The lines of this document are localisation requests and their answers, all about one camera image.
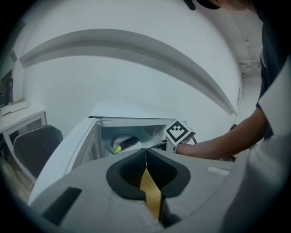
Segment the chair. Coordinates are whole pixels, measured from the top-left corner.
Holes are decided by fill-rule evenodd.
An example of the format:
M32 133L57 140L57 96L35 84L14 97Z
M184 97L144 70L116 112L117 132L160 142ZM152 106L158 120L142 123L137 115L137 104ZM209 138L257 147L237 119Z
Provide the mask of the chair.
M14 140L14 153L37 178L62 140L60 130L51 125L41 126L17 136Z

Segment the white wall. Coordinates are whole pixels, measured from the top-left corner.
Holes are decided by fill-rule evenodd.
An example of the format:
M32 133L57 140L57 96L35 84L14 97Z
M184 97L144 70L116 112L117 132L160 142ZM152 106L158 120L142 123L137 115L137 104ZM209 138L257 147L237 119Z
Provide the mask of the white wall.
M114 58L74 56L42 62L25 70L25 84L28 101L41 101L48 123L64 136L99 101L178 113L196 131L198 142L227 132L235 118L167 74Z
M191 58L217 82L238 110L238 88L243 89L241 74L227 42L206 16L190 11L181 0L51 0L30 12L26 23L14 46L18 58L73 31L96 28L132 31L162 41ZM44 104L48 123L60 128L64 135L99 100L123 99L180 111L197 131L198 141L227 132L234 121L234 116L227 115L194 88L129 61L74 56L26 69L19 61L16 65L14 94L24 93L30 103Z
M10 55L8 55L4 61L2 69L0 71L0 79L2 79L10 70L14 67L14 62Z
M235 124L241 123L254 112L261 91L262 81L260 77L243 78L242 82L244 85L244 94Z

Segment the yellow object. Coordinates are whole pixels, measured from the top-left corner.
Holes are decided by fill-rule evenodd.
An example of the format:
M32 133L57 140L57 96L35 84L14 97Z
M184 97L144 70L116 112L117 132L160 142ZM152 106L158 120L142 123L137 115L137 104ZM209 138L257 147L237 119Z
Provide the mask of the yellow object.
M145 192L147 208L154 218L158 219L161 207L161 192L147 169L142 176L140 189Z
M121 146L118 146L117 148L115 148L115 150L113 151L113 154L117 154L121 151Z

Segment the black panel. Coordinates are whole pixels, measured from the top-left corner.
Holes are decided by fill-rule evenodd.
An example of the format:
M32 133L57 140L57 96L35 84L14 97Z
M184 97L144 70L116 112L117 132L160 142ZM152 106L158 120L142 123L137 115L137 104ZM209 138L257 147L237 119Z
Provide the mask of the black panel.
M140 190L141 178L146 169L146 149L119 160L107 170L106 179L112 190L119 196L133 200L146 200Z
M44 211L42 216L51 223L59 225L81 192L81 189L69 187Z
M188 168L152 149L146 151L146 163L147 170L166 198L180 195L190 180Z
M14 50L10 53L10 57L14 63L17 61L17 56L16 56Z

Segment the white table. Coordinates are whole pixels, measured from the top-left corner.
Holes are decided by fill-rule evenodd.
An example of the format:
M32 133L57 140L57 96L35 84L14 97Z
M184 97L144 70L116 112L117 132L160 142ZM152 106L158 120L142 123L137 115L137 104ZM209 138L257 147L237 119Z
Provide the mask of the white table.
M41 119L42 126L46 125L45 109L40 106L29 106L28 108L0 116L0 133L3 133L3 138L17 164L33 182L36 181L36 178L14 154L14 147L9 135L39 119Z

